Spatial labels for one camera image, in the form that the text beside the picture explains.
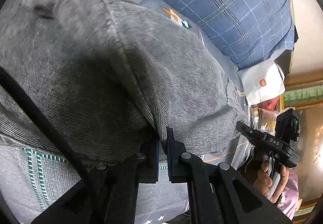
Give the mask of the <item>grey denim pants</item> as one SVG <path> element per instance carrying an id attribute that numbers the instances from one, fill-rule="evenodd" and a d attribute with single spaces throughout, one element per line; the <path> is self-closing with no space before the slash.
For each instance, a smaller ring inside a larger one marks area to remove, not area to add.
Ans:
<path id="1" fill-rule="evenodd" d="M 246 114 L 234 67 L 138 0 L 6 0 L 1 67 L 84 160 L 121 162 L 172 128 L 218 154 Z"/>

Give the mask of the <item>pink grey garment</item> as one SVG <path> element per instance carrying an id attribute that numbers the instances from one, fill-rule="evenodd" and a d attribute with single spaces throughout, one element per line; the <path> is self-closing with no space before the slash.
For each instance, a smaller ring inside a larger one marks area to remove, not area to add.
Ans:
<path id="1" fill-rule="evenodd" d="M 277 201 L 277 208 L 292 220 L 296 211 L 298 199 L 298 177 L 294 171 L 290 171 L 287 184 Z"/>

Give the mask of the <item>red plastic bag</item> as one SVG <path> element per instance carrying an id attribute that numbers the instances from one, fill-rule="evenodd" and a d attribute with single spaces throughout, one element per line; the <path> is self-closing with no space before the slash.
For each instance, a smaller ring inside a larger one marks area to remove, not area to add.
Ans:
<path id="1" fill-rule="evenodd" d="M 266 101 L 263 101 L 261 103 L 252 105 L 253 108 L 261 108 L 261 109 L 265 109 L 268 111 L 273 111 L 279 101 L 280 97 L 275 97 Z"/>

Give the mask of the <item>white paper shopping bag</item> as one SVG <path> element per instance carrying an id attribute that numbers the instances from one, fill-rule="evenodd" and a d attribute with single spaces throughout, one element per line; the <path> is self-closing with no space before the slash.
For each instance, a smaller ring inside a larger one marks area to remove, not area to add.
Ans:
<path id="1" fill-rule="evenodd" d="M 250 106 L 276 98 L 285 92 L 284 73 L 272 59 L 240 70 L 238 75 Z"/>

